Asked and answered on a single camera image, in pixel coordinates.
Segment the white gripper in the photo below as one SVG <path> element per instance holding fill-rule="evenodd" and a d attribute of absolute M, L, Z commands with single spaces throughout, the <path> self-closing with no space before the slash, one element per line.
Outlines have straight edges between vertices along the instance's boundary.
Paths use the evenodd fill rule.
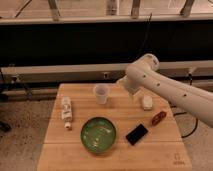
<path fill-rule="evenodd" d="M 136 93 L 139 91 L 138 85 L 134 85 L 133 82 L 127 76 L 120 78 L 116 81 L 116 83 L 124 88 L 132 102 L 136 101 Z"/>

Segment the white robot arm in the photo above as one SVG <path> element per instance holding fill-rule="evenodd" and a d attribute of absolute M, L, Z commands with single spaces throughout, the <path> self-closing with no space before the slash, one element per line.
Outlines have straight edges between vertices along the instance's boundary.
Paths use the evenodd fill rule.
<path fill-rule="evenodd" d="M 165 77 L 158 68 L 158 58 L 147 53 L 126 67 L 118 83 L 131 95 L 149 89 L 213 128 L 213 93 Z"/>

